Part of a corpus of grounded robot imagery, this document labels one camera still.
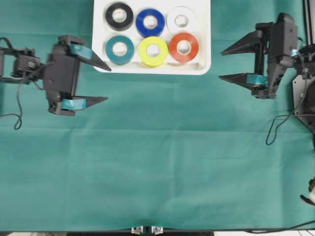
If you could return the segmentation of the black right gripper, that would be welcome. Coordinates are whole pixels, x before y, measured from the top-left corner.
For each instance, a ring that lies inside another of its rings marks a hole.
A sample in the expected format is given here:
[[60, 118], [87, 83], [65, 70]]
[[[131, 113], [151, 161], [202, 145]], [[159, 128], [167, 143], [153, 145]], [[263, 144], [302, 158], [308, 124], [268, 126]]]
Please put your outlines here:
[[233, 45], [221, 52], [221, 55], [255, 53], [254, 73], [240, 73], [219, 76], [221, 80], [253, 89], [252, 95], [258, 99], [274, 99], [280, 81], [286, 69], [267, 60], [267, 77], [263, 76], [264, 56], [269, 55], [271, 27], [273, 22], [258, 23], [256, 31], [250, 32]]

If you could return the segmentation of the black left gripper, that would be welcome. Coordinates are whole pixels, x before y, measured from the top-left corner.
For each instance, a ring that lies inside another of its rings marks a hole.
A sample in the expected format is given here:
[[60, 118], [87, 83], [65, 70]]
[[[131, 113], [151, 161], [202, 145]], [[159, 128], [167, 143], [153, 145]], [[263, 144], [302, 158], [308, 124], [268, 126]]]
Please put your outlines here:
[[90, 48], [82, 38], [62, 35], [48, 54], [51, 64], [44, 69], [43, 85], [48, 100], [48, 111], [58, 116], [75, 116], [72, 110], [84, 110], [106, 101], [108, 97], [75, 97], [80, 61], [103, 69], [111, 68]]

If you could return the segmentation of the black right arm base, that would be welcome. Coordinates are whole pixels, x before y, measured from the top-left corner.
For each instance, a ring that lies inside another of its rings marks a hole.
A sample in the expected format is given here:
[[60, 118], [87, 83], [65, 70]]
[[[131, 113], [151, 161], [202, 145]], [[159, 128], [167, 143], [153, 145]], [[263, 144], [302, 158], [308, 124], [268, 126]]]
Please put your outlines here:
[[[307, 90], [305, 91], [305, 80], [302, 75], [298, 75], [292, 81], [293, 105], [295, 108], [295, 116], [308, 130], [315, 134], [315, 78], [307, 79]], [[299, 104], [301, 98], [305, 94], [304, 100]]]

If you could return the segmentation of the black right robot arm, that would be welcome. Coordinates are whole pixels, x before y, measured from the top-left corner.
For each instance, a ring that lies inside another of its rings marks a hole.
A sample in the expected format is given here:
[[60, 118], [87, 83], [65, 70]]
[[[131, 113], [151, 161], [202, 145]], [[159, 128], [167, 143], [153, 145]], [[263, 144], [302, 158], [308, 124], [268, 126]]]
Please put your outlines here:
[[258, 99], [274, 99], [281, 80], [289, 68], [309, 79], [315, 62], [313, 46], [297, 48], [297, 26], [294, 23], [258, 23], [248, 33], [222, 51], [222, 55], [254, 53], [254, 72], [220, 75], [219, 78], [252, 92]]

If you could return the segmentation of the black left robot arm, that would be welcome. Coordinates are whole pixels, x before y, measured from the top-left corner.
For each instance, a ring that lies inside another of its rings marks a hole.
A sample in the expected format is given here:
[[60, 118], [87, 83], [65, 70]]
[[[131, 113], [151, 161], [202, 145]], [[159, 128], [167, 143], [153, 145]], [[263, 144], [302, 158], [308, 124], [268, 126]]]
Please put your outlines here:
[[77, 96], [76, 88], [80, 65], [89, 64], [111, 71], [111, 68], [90, 48], [86, 47], [82, 38], [62, 35], [48, 54], [47, 62], [42, 63], [35, 56], [34, 49], [14, 49], [7, 38], [7, 48], [0, 49], [0, 63], [4, 64], [4, 56], [14, 56], [13, 71], [10, 78], [1, 76], [2, 83], [29, 84], [43, 81], [43, 89], [49, 104], [48, 111], [59, 116], [74, 116], [77, 110], [107, 100], [107, 97]]

